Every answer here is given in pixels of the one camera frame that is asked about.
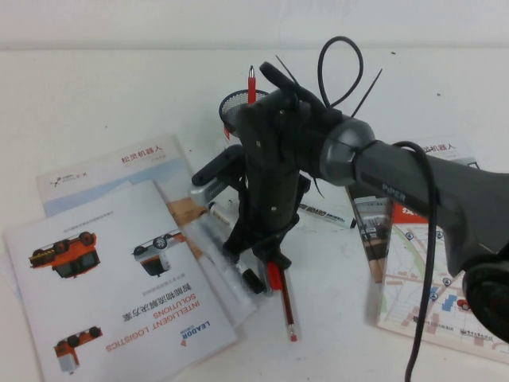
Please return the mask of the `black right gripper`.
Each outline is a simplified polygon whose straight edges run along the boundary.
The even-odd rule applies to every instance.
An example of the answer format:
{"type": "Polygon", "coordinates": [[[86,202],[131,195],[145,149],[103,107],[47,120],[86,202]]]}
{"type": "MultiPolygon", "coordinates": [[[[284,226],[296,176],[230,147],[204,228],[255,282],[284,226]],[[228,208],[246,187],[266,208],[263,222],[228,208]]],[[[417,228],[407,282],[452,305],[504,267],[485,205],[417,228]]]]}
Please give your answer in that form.
{"type": "Polygon", "coordinates": [[[283,90],[241,107],[237,131],[246,154],[248,207],[240,205],[237,217],[226,217],[231,229],[223,244],[226,257],[239,258],[253,246],[263,263],[292,263],[281,245],[297,224],[300,172],[326,179],[322,151],[341,123],[341,111],[316,110],[283,90]]]}

